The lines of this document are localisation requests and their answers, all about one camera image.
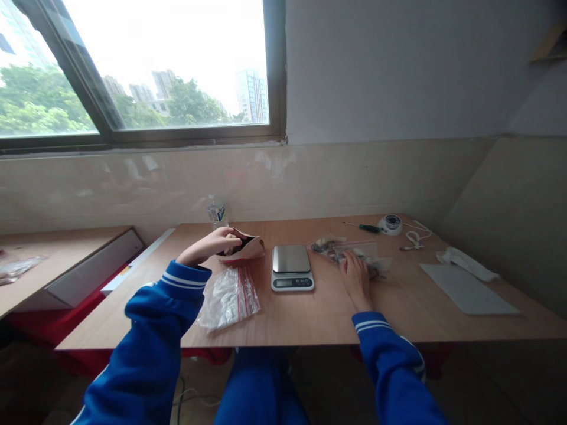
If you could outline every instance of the paper bag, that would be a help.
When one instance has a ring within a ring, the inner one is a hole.
[[[248,235],[246,233],[242,234],[246,236],[246,239],[242,240],[241,246],[234,247],[230,253],[222,252],[217,254],[217,258],[221,263],[230,264],[237,261],[263,257],[265,255],[264,241],[262,238],[259,236]]]

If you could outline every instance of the window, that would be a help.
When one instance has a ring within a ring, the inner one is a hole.
[[[11,55],[4,57],[0,65],[0,146],[3,138],[96,134],[93,122],[41,35],[11,2],[0,2],[0,6],[7,22],[3,28],[11,34],[16,48],[13,50],[1,35],[2,51]],[[40,58],[38,50],[43,50],[45,57]]]
[[[0,91],[10,88],[18,108],[0,106],[4,153],[285,137],[284,0],[13,1],[18,7],[2,13],[27,35],[20,44],[30,58],[34,53],[34,63],[17,58],[0,68]],[[30,37],[34,28],[37,43]],[[247,42],[227,42],[235,38]],[[30,73],[34,87],[10,87],[14,68]],[[42,95],[41,87],[55,86],[67,103]],[[131,87],[149,89],[133,93]],[[252,97],[267,96],[262,123],[246,117],[242,88]],[[30,118],[14,120],[24,113],[38,117],[40,130]],[[69,133],[72,138],[47,137]]]
[[[6,37],[4,37],[3,34],[0,34],[0,49],[6,53],[15,54],[12,46],[10,46],[10,43],[6,40]]]

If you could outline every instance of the hand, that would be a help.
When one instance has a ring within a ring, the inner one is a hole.
[[[198,266],[212,255],[242,245],[242,239],[246,236],[235,228],[219,227],[183,251],[176,262],[189,267]]]
[[[370,302],[370,285],[366,263],[352,252],[345,251],[340,269],[344,288],[347,290],[355,310],[358,313],[374,310]]]

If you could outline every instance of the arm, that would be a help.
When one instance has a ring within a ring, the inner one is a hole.
[[[132,327],[106,369],[88,387],[73,425],[166,424],[181,365],[181,337],[203,304],[211,270],[199,267],[214,253],[241,245],[220,228],[184,251],[162,278],[141,287],[126,305]]]
[[[353,323],[370,378],[376,387],[380,423],[446,424],[447,421],[425,387],[425,363],[419,351],[396,335],[386,318],[372,311],[366,264],[345,253],[341,275],[358,311]]]

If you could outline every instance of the person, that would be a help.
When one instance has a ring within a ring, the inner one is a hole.
[[[201,309],[203,288],[211,276],[211,270],[200,264],[241,245],[243,238],[229,227],[213,231],[173,260],[158,282],[136,292],[125,309],[132,327],[106,369],[88,387],[84,407],[72,425],[170,422],[181,337]],[[373,311],[366,264],[352,253],[346,252],[345,257],[341,276],[357,311],[352,320],[376,386],[380,423],[445,424],[423,384],[425,364],[419,351]],[[215,423],[307,424],[287,370],[281,349],[237,349]]]

